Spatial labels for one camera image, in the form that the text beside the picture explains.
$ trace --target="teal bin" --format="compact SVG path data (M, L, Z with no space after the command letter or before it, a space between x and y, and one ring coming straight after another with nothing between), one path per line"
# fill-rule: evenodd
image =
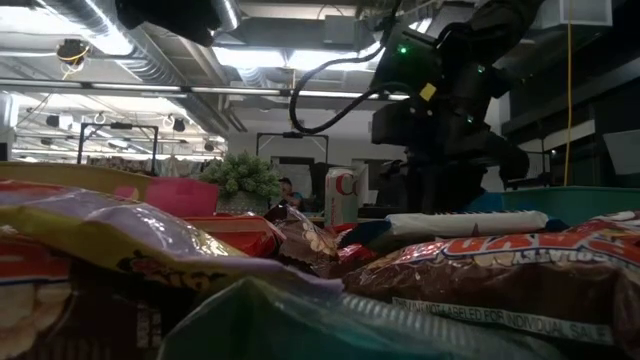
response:
M594 216L640 210L640 189L556 187L485 194L468 211L537 210L577 225Z

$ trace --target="plastic bag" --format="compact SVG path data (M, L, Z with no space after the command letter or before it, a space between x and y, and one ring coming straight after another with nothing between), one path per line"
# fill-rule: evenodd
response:
M351 293L409 309L640 356L640 248L597 232L412 245L343 281Z
M195 294L0 235L0 359L153 358Z
M204 290L215 279L246 273L342 288L249 258L150 205L84 189L2 181L0 225L92 264L171 286Z
M158 360L563 359L533 338L352 295L243 279L165 339Z

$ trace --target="spotlight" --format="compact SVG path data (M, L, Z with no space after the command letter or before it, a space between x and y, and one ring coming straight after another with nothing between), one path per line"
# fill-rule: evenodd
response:
M177 131L177 132L184 132L184 130L186 129L185 125L184 125L184 119L179 118L176 119L173 122L173 130Z
M213 150L215 149L214 143L211 140L207 140L204 143L204 149L208 152L213 152Z
M84 62L89 47L78 39L64 39L58 46L56 55L58 59L69 66L80 66Z
M47 120L45 120L47 126L51 127L59 127L60 126L60 116L58 115L49 115L47 116Z

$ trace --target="yellow snack bag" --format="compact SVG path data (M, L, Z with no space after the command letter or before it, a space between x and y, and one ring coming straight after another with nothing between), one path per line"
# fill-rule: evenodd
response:
M305 277L276 261L247 257L148 204L85 189L0 181L5 225L94 265L170 286L204 290L231 274Z

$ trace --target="pink container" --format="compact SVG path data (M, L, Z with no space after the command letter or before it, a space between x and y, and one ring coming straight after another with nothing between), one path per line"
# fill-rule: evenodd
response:
M144 201L177 217L212 216L218 203L218 186L202 181L174 177L151 179L144 199L137 199L136 189L119 187L115 195Z

